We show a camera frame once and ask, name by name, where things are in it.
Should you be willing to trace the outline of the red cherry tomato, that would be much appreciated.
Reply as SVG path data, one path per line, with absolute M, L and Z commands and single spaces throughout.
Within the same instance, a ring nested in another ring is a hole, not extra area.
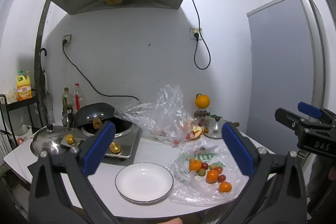
M 218 177 L 218 182 L 224 182 L 226 180 L 226 176 L 221 174 L 219 177 Z
M 205 170 L 208 170 L 209 165 L 206 162 L 203 162 L 202 163 L 202 168 L 205 169 Z
M 216 170 L 219 174 L 221 174 L 222 171 L 223 171 L 223 168 L 220 167 L 220 166 L 217 166 L 217 167 L 215 168 L 215 170 Z

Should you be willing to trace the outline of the steel pot lid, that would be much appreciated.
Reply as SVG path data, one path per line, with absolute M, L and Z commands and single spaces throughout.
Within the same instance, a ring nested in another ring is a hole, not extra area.
M 30 144 L 31 152 L 39 156 L 42 151 L 47 151 L 51 155 L 59 155 L 67 151 L 67 147 L 62 145 L 63 138 L 70 133 L 70 130 L 59 125 L 48 124 L 38 130 Z

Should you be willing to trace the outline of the printed plastic bag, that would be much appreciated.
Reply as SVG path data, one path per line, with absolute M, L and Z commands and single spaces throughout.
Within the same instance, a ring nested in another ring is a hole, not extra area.
M 235 199 L 248 181 L 222 140 L 199 139 L 170 162 L 174 186 L 170 200 L 192 206 L 215 206 Z

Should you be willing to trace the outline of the grey refrigerator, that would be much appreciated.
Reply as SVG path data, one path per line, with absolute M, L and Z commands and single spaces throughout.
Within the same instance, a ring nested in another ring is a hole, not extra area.
M 276 154 L 297 150 L 294 132 L 275 120 L 278 108 L 298 114 L 322 107 L 327 42 L 313 0 L 274 0 L 248 13 L 252 87 L 246 134 Z

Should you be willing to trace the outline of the black wok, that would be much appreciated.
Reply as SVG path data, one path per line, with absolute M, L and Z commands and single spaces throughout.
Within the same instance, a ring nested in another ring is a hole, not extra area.
M 93 103 L 82 107 L 74 116 L 73 126 L 86 135 L 94 135 L 104 122 L 111 122 L 116 128 L 115 137 L 127 135 L 131 132 L 131 122 L 117 118 L 115 108 L 105 102 Z

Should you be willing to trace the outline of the small steel saucepan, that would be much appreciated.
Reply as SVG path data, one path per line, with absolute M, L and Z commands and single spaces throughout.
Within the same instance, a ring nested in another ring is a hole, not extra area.
M 211 139 L 222 138 L 222 127 L 227 120 L 220 116 L 212 115 L 203 122 L 203 135 Z

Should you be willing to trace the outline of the white plate dark rim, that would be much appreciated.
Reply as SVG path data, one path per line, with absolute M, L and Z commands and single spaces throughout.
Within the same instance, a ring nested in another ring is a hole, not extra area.
M 171 172 L 151 162 L 138 162 L 121 169 L 114 184 L 119 194 L 136 204 L 157 203 L 168 197 L 174 186 Z

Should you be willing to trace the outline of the steel induction cooker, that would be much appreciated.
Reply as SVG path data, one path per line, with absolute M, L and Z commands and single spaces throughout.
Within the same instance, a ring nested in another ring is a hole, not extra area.
M 118 120 L 113 123 L 117 130 L 113 141 L 120 145 L 121 151 L 114 153 L 108 147 L 105 155 L 106 157 L 116 157 L 121 160 L 129 159 L 133 153 L 133 146 L 135 144 L 135 140 L 137 139 L 139 127 L 134 123 L 124 120 Z M 89 137 L 93 136 L 92 133 L 85 131 L 83 128 L 73 128 L 70 131 L 70 134 L 73 136 L 75 142 L 73 144 L 68 144 L 66 138 L 64 137 L 61 141 L 62 146 L 67 148 L 78 147 L 82 145 Z

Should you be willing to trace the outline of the oil bottle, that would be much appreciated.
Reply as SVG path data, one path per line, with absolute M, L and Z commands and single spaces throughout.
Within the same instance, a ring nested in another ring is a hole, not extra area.
M 62 104 L 63 104 L 63 111 L 67 113 L 72 113 L 73 110 L 73 97 L 69 91 L 68 87 L 64 88 L 64 93 L 62 95 Z

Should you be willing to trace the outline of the red label bottle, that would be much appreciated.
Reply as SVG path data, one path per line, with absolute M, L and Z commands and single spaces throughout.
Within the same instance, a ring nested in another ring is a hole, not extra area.
M 84 94 L 80 88 L 80 84 L 76 83 L 73 91 L 73 111 L 77 113 L 82 107 L 85 106 Z

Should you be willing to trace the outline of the clear box of dark fruit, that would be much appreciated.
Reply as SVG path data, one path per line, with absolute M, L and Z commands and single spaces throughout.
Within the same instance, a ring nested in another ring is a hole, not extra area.
M 195 118 L 205 118 L 211 115 L 211 109 L 208 108 L 197 108 L 194 110 L 194 117 Z

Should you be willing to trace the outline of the large orange on box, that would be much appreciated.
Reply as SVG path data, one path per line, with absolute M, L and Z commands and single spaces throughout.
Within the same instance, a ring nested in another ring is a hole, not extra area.
M 206 109 L 210 105 L 210 98 L 205 94 L 198 93 L 195 97 L 195 105 L 199 109 Z

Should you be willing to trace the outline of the orange peel pile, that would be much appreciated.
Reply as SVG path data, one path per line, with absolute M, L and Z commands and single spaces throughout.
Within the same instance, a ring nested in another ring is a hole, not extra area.
M 208 133 L 208 132 L 209 132 L 209 129 L 207 127 L 193 126 L 193 129 L 192 129 L 192 132 L 191 132 L 191 135 L 190 135 L 190 139 L 191 140 L 199 139 L 202 134 Z

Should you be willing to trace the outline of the black metal rack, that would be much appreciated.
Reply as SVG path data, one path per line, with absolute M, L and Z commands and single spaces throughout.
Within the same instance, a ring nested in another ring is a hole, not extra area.
M 31 126 L 35 133 L 43 127 L 42 115 L 39 109 L 39 100 L 35 89 L 32 89 L 32 98 L 10 103 L 9 96 L 1 94 L 1 122 L 3 129 L 1 135 L 5 135 L 12 150 L 18 147 L 15 133 L 26 124 Z

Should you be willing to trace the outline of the yellow detergent bottle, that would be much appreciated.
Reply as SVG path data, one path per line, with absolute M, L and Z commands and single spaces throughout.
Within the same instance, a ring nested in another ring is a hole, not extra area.
M 26 76 L 23 71 L 18 72 L 19 75 L 16 78 L 18 101 L 31 99 L 33 97 L 31 90 L 30 72 L 26 71 Z

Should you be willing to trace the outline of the clear crumpled plastic bag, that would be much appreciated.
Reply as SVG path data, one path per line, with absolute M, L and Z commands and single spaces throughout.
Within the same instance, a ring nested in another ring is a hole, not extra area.
M 114 115 L 134 123 L 145 136 L 172 147 L 185 145 L 197 121 L 183 106 L 183 92 L 178 85 L 165 85 L 152 103 L 132 102 L 116 107 Z

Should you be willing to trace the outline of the vertical dark pipe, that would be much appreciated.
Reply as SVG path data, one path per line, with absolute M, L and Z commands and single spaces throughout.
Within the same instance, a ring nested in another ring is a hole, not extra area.
M 34 87 L 35 87 L 35 94 L 39 101 L 38 110 L 41 113 L 43 124 L 46 124 L 48 120 L 47 120 L 47 110 L 43 101 L 45 98 L 45 78 L 43 76 L 42 71 L 41 54 L 43 53 L 44 56 L 47 55 L 46 49 L 42 48 L 42 38 L 50 4 L 51 1 L 46 0 L 43 6 L 41 17 L 38 24 L 37 38 L 35 41 L 35 50 L 34 50 Z

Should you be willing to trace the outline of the right wall socket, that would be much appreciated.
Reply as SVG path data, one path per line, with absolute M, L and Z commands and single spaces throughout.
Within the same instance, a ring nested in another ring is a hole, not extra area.
M 202 40 L 201 29 L 199 28 L 190 28 L 190 39 L 191 40 Z

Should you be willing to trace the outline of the wall socket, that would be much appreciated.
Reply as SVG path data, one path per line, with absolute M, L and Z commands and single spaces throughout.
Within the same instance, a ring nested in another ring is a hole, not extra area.
M 190 39 L 191 40 L 202 40 L 201 29 L 199 28 L 190 28 Z
M 66 46 L 69 45 L 71 43 L 72 40 L 72 35 L 68 34 L 68 35 L 64 35 L 62 38 L 62 46 Z

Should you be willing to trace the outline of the left wall socket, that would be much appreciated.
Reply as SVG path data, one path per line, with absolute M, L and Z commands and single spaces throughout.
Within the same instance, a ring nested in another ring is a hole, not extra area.
M 72 35 L 68 34 L 68 35 L 64 35 L 62 38 L 62 46 L 66 46 L 69 45 L 71 43 L 72 40 Z

